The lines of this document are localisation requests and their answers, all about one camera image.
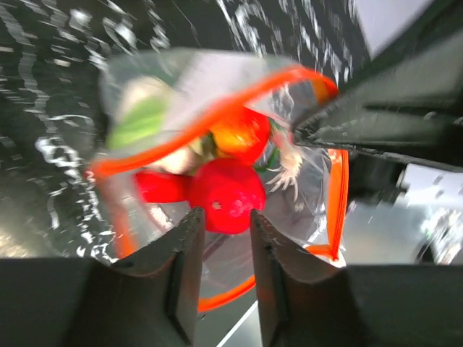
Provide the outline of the clear zip top bag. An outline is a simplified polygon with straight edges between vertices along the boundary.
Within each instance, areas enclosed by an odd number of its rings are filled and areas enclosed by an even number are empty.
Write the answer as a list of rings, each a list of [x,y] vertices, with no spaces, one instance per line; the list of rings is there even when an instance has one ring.
[[[254,287],[253,210],[305,251],[344,266],[349,156],[299,146],[294,132],[304,111],[338,95],[331,78],[284,56],[171,48],[111,57],[99,92],[110,127],[91,169],[120,257],[198,207],[199,312]]]

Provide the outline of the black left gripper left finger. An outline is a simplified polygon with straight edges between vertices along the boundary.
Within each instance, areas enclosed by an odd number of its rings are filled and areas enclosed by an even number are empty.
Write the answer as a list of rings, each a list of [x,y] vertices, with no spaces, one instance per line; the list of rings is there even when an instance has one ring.
[[[205,213],[113,265],[91,258],[1,261],[3,346],[191,346]]]

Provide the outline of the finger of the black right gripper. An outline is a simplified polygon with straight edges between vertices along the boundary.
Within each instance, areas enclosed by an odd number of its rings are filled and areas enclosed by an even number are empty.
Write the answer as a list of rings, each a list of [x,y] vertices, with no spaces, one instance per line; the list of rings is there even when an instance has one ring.
[[[324,147],[354,151],[363,155],[387,158],[407,164],[416,164],[450,172],[462,172],[462,146],[449,144],[425,145],[424,143],[360,143],[326,142],[317,140],[295,140],[299,146]]]
[[[318,147],[461,151],[462,22],[416,22],[293,130]]]

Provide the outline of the fake red tomato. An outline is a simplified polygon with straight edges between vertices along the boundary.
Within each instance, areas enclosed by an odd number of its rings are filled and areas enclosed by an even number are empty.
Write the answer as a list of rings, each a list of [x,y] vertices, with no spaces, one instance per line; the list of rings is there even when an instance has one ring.
[[[271,123],[264,114],[243,106],[215,123],[211,134],[218,157],[253,165],[267,146]]]

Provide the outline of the fake red strawberry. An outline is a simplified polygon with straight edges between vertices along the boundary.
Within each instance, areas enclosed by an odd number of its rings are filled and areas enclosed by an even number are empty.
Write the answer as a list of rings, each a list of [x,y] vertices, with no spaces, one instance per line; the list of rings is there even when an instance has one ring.
[[[264,209],[266,191],[252,166],[219,158],[197,170],[188,202],[191,207],[204,209],[207,231],[235,235],[250,227],[253,210]]]

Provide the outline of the fake green leafy sprig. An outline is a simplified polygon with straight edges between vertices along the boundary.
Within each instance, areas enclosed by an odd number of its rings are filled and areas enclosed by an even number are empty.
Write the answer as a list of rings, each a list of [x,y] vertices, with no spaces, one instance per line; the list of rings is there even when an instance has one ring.
[[[278,124],[274,119],[269,119],[271,125],[271,140],[274,142],[273,149],[271,154],[268,157],[268,160],[263,165],[255,164],[253,168],[257,172],[272,171],[276,165],[277,158],[279,156],[279,145],[277,145],[277,139],[282,139],[283,137],[288,137],[288,129]]]

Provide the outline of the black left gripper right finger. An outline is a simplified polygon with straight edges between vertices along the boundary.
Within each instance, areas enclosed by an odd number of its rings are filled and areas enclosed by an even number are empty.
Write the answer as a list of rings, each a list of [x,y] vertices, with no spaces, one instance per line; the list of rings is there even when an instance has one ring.
[[[462,267],[337,268],[250,217],[264,346],[460,346]]]

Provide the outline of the fake white cauliflower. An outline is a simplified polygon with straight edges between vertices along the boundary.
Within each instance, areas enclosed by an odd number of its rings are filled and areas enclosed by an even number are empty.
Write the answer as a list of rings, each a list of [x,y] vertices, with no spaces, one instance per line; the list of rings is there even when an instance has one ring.
[[[110,150],[121,150],[161,131],[168,97],[173,90],[155,77],[139,77],[131,80],[120,100],[109,132],[106,145]],[[194,140],[191,144],[154,161],[146,168],[173,174],[188,174],[203,161],[203,144]]]

